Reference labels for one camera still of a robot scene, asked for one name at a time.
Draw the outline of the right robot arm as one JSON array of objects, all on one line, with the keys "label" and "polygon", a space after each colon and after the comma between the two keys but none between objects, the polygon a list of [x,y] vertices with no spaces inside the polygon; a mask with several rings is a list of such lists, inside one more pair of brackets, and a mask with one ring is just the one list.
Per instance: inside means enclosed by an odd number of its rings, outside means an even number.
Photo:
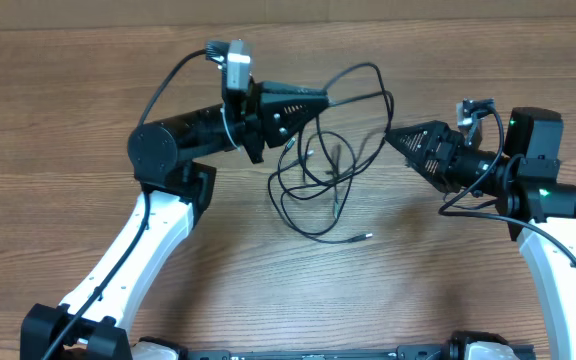
[{"label": "right robot arm", "polygon": [[497,124],[497,150],[483,151],[488,116],[500,117],[493,100],[466,100],[456,129],[430,121],[384,138],[443,194],[439,215],[507,225],[531,271],[552,358],[576,359],[576,186],[557,180],[562,116],[516,107]]}]

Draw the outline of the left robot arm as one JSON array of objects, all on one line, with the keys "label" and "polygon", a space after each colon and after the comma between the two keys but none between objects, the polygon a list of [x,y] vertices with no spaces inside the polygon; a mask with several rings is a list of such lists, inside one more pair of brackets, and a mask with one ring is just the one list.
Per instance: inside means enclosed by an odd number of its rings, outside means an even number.
[{"label": "left robot arm", "polygon": [[222,86],[220,104],[138,125],[128,155],[141,193],[124,228],[56,307],[36,304],[20,334],[23,359],[184,359],[180,345],[129,332],[168,257],[208,208],[215,168],[197,158],[243,147],[254,163],[330,105],[323,89],[277,82]]}]

